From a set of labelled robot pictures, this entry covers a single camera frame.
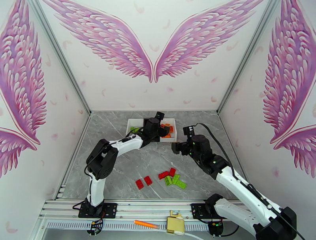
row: gray floor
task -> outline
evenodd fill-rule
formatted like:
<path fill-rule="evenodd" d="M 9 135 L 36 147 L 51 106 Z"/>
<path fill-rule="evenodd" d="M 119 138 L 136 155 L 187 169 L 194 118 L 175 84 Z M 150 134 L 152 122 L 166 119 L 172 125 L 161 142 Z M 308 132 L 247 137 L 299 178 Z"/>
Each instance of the gray floor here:
<path fill-rule="evenodd" d="M 165 118 L 175 118 L 178 131 L 178 141 L 185 141 L 182 128 L 197 122 L 207 124 L 217 139 L 221 142 L 235 169 L 242 174 L 241 167 L 233 153 L 228 138 L 215 112 L 164 112 Z M 126 132 L 129 118 L 148 118 L 156 112 L 95 112 L 92 115 L 87 133 L 83 139 L 78 156 L 75 159 L 66 183 L 63 198 L 83 199 L 88 193 L 88 177 L 83 173 L 86 158 L 96 143 L 105 138 L 107 140 L 121 139 Z M 204 134 L 211 143 L 216 154 L 223 155 L 216 143 L 209 137 L 202 127 L 195 127 L 196 134 Z M 158 174 L 176 168 L 181 180 L 187 183 L 187 188 L 171 185 L 166 186 L 163 180 L 158 180 Z M 149 175 L 153 184 L 139 190 L 135 181 Z M 206 175 L 188 156 L 175 155 L 171 151 L 170 143 L 152 142 L 140 150 L 130 151 L 117 158 L 113 172 L 105 183 L 105 199 L 207 199 L 214 193 L 223 195 L 227 199 L 235 196 L 224 186 Z"/>

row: red lego brick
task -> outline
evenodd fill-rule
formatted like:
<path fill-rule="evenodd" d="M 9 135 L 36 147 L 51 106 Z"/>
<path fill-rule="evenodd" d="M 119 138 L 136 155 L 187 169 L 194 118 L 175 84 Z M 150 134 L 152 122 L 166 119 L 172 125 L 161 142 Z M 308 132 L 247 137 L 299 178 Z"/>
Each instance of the red lego brick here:
<path fill-rule="evenodd" d="M 138 180 L 136 181 L 136 185 L 137 185 L 137 187 L 138 187 L 139 190 L 144 187 L 144 184 L 142 183 L 142 181 L 141 181 L 140 179 L 138 179 Z"/>
<path fill-rule="evenodd" d="M 163 173 L 160 173 L 160 174 L 158 175 L 158 178 L 159 178 L 159 180 L 161 180 L 161 179 L 164 179 L 166 176 L 169 176 L 169 172 L 168 172 L 168 171 L 165 171 L 165 172 L 163 172 Z"/>
<path fill-rule="evenodd" d="M 149 186 L 149 185 L 151 185 L 151 184 L 152 184 L 152 180 L 150 179 L 150 177 L 149 177 L 149 176 L 144 177 L 144 180 L 145 180 L 145 182 L 146 182 L 147 186 Z"/>
<path fill-rule="evenodd" d="M 176 170 L 173 167 L 170 169 L 169 174 L 170 174 L 171 177 L 174 177 L 175 171 Z"/>

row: enclosure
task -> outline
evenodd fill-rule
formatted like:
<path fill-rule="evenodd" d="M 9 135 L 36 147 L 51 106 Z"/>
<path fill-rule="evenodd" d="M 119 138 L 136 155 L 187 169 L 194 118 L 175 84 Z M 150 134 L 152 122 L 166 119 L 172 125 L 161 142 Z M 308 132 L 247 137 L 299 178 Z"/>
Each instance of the enclosure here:
<path fill-rule="evenodd" d="M 186 141 L 183 127 L 209 126 L 234 169 L 292 208 L 298 231 L 315 238 L 315 1 L 6 0 L 0 6 L 1 239 L 86 239 L 76 230 L 89 220 L 71 207 L 89 191 L 87 157 L 100 139 L 125 137 L 129 119 L 157 111 L 175 120 L 177 142 Z M 224 156 L 205 128 L 195 132 Z M 170 168 L 186 189 L 158 179 Z M 135 181 L 145 176 L 153 184 L 138 189 Z M 103 192 L 118 203 L 116 218 L 98 237 L 168 239 L 132 233 L 145 229 L 131 223 L 139 218 L 164 229 L 173 210 L 186 231 L 210 238 L 190 204 L 214 193 L 245 208 L 192 158 L 175 155 L 170 142 L 152 142 L 117 158 Z M 225 224 L 225 233 L 234 229 Z M 254 237 L 240 229 L 230 239 Z"/>

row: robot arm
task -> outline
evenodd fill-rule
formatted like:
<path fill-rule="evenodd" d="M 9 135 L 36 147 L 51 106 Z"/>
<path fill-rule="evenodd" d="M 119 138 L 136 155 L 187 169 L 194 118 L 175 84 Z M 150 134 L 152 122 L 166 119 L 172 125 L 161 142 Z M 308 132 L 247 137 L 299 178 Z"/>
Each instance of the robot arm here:
<path fill-rule="evenodd" d="M 157 112 L 154 118 L 146 121 L 142 130 L 136 134 L 127 135 L 125 138 L 116 141 L 107 141 L 101 139 L 87 158 L 88 170 L 90 176 L 89 192 L 85 202 L 81 204 L 79 217 L 100 218 L 103 212 L 103 190 L 105 179 L 110 175 L 118 156 L 148 145 L 156 137 L 164 137 L 169 133 L 169 127 L 160 126 L 164 114 Z"/>
<path fill-rule="evenodd" d="M 241 209 L 218 194 L 206 200 L 209 213 L 217 213 L 250 232 L 256 239 L 292 240 L 295 231 L 283 221 L 282 216 L 296 229 L 296 214 L 286 207 L 282 209 L 259 193 L 252 184 L 242 178 L 229 162 L 216 155 L 210 148 L 209 140 L 204 135 L 195 135 L 193 126 L 184 127 L 186 142 L 173 143 L 171 148 L 175 154 L 189 155 L 196 164 L 214 180 L 227 187 L 249 211 Z"/>

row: pink feather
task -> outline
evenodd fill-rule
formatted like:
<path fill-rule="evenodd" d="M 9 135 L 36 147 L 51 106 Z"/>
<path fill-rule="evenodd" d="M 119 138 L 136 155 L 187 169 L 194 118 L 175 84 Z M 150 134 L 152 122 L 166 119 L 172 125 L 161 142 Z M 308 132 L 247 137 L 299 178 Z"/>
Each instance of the pink feather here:
<path fill-rule="evenodd" d="M 0 37 L 0 95 L 18 129 L 33 142 L 44 124 L 44 73 L 34 24 L 25 0 L 17 0 Z"/>
<path fill-rule="evenodd" d="M 296 0 L 282 0 L 269 46 L 265 122 L 275 129 L 270 141 L 282 139 L 296 124 L 315 85 L 316 42 Z"/>
<path fill-rule="evenodd" d="M 130 27 L 118 17 L 68 0 L 43 0 L 71 34 L 117 70 L 152 82 L 152 63 Z"/>
<path fill-rule="evenodd" d="M 294 164 L 313 178 L 316 176 L 316 125 L 299 128 L 286 135 L 274 149 L 285 147 L 291 150 Z"/>
<path fill-rule="evenodd" d="M 176 77 L 215 52 L 248 23 L 255 13 L 252 9 L 262 1 L 233 0 L 184 20 L 155 64 L 155 82 L 162 75 Z"/>
<path fill-rule="evenodd" d="M 37 148 L 28 141 L 23 135 L 10 129 L 0 127 L 0 178 L 2 170 L 4 174 L 12 169 L 12 166 L 17 167 L 17 158 L 21 151 L 31 148 Z"/>

